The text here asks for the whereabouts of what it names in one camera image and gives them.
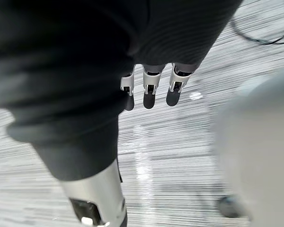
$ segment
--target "white robot body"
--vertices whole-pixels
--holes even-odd
[[[217,117],[220,164],[253,227],[284,226],[284,71],[241,88]]]

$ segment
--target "robotic finger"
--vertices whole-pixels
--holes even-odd
[[[155,105],[156,91],[165,65],[143,65],[143,105],[152,109]]]
[[[182,89],[187,84],[190,76],[199,67],[199,65],[200,64],[172,64],[169,90],[166,96],[166,103],[169,106],[175,106],[178,103]]]
[[[134,107],[134,99],[133,99],[133,89],[134,89],[134,68],[133,71],[128,75],[121,78],[121,90],[127,92],[127,104],[125,109],[130,111]]]

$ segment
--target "floor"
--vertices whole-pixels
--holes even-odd
[[[284,33],[284,0],[245,0],[235,15],[253,37]],[[284,67],[284,45],[259,46],[228,25],[175,107],[165,103],[170,65],[155,107],[142,105],[142,68],[135,69],[135,108],[120,116],[119,163],[129,227],[245,227],[223,218],[216,200],[230,193],[216,163],[212,126],[217,109],[252,77]],[[0,110],[0,227],[79,227],[70,204],[36,153],[4,132]]]

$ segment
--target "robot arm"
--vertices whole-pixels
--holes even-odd
[[[127,223],[117,167],[118,115],[127,101],[120,83],[133,70],[147,10],[146,0],[0,1],[0,108],[15,118],[8,134],[32,144],[88,226]],[[195,69],[176,67],[169,90],[180,93]],[[163,68],[144,69],[144,93],[152,98]],[[133,96],[132,73],[121,88]]]

